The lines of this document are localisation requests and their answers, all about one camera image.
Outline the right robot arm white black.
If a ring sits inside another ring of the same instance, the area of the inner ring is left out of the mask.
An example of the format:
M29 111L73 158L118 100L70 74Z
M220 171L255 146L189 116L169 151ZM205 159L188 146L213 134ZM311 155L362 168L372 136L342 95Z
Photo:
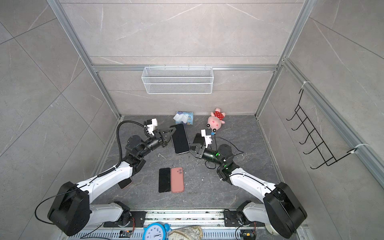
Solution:
M262 202L247 201L237 209L242 224L264 223L272 228L271 233L289 239L308 217L286 183L269 183L247 173L233 161L235 155L229 145L222 144L213 151L201 144L192 144L190 153L195 158L217 164L217 174L222 181L247 191Z

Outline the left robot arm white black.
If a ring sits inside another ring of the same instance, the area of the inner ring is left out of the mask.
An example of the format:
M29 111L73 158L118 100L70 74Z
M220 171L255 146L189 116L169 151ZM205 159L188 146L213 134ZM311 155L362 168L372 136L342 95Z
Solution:
M79 233L84 227L104 222L123 223L129 216L129 207L121 202L94 205L93 201L114 185L124 185L145 164L144 157L162 146L166 147L176 132L175 127L154 130L146 140L134 135L128 139L126 155L105 172L79 183L67 182L58 193L48 211L47 224L55 225L67 236Z

